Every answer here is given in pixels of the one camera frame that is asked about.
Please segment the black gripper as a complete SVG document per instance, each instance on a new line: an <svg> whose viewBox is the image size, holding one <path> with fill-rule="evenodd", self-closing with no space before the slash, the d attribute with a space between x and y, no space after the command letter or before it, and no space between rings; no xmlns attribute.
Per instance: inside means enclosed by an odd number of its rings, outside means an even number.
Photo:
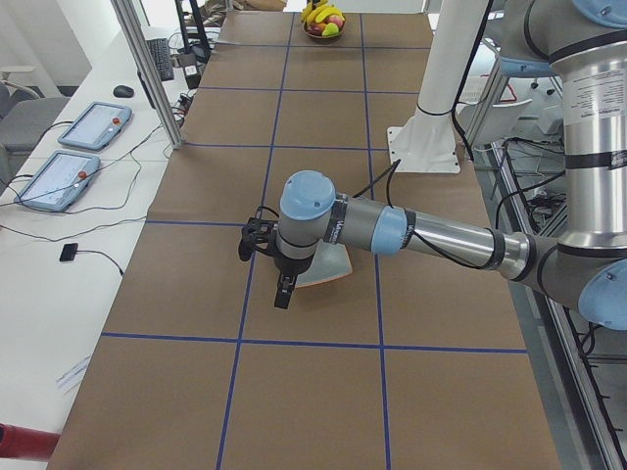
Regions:
<svg viewBox="0 0 627 470"><path fill-rule="evenodd" d="M274 306L277 308L287 308L295 290L298 276L310 268L313 257L289 258L280 251L275 250L272 254L272 258L274 265L279 270Z"/></svg>

